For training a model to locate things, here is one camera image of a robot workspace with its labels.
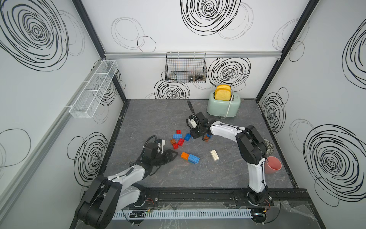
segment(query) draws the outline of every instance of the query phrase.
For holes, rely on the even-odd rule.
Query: wire basket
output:
[[[92,118],[107,91],[118,65],[115,60],[102,60],[70,109],[74,118]]]
[[[205,83],[207,78],[206,53],[167,52],[165,81]]]

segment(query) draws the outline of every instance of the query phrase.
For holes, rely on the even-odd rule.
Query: orange lego brick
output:
[[[184,160],[188,160],[189,154],[182,152],[182,155],[180,157],[183,158]]]

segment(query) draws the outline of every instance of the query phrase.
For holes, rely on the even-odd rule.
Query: table surface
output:
[[[196,113],[202,112],[209,120],[219,119],[207,113],[208,100],[190,101]],[[132,99],[104,175],[111,176],[127,169],[128,164],[137,159],[143,144],[151,135],[166,141],[164,150],[173,149],[170,140],[176,130],[181,130],[183,137],[189,133],[186,119],[191,114],[187,100]],[[273,143],[255,100],[242,99],[237,115],[221,121],[235,126],[253,125],[263,138]],[[213,160],[210,153],[213,149],[220,158],[217,161]],[[220,136],[212,136],[208,142],[202,141],[202,138],[191,138],[175,151],[179,153],[175,160],[163,165],[156,174],[138,183],[148,187],[248,186],[248,166],[234,141]],[[192,164],[180,158],[182,152],[199,157],[199,163]],[[281,160],[276,148],[271,156]],[[265,180],[269,188],[293,188],[284,166],[274,174],[266,174]]]

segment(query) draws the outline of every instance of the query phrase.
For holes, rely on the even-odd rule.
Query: red wire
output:
[[[147,198],[146,200],[149,200],[149,201],[153,202],[153,205],[155,206],[155,203],[151,198]]]
[[[264,199],[265,201],[267,201],[267,203],[268,203],[268,206],[269,206],[269,209],[271,209],[271,205],[269,204],[269,202],[268,202],[268,200],[266,200],[266,199]]]

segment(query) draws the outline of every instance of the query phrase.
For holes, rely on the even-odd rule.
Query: wall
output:
[[[332,229],[366,223],[365,7],[320,1],[260,102],[297,183]]]
[[[99,56],[71,1],[0,2],[1,199]]]
[[[71,0],[0,4],[3,15],[12,12],[21,22],[15,30],[18,21],[0,19],[1,193],[85,86],[99,56]],[[115,77],[123,86],[120,72]],[[81,194],[97,175],[122,105],[110,84],[93,119],[70,116],[1,229],[70,226]]]
[[[281,51],[307,2],[83,1],[106,52]],[[178,79],[162,85],[165,59],[121,59],[119,70],[128,99],[202,99],[219,84],[255,98],[275,61],[206,59],[205,84]],[[163,96],[159,86],[168,88]]]

